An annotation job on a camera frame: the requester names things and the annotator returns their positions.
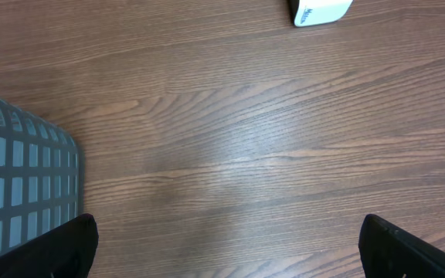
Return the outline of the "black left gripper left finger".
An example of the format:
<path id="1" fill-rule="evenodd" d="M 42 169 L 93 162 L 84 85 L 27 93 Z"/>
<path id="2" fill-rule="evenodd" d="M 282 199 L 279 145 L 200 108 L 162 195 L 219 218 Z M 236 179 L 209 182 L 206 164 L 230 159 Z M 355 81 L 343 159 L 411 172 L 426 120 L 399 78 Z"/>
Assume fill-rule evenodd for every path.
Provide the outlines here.
<path id="1" fill-rule="evenodd" d="M 87 277 L 98 239 L 94 217 L 79 215 L 0 256 L 0 277 Z"/>

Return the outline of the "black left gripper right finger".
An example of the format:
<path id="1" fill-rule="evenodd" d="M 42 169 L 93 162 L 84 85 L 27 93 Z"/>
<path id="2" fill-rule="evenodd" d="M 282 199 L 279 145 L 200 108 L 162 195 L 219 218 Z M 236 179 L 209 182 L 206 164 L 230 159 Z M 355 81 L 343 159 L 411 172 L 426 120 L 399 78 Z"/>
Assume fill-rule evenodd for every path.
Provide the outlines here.
<path id="1" fill-rule="evenodd" d="M 377 215 L 365 217 L 358 249 L 366 278 L 445 278 L 445 252 Z"/>

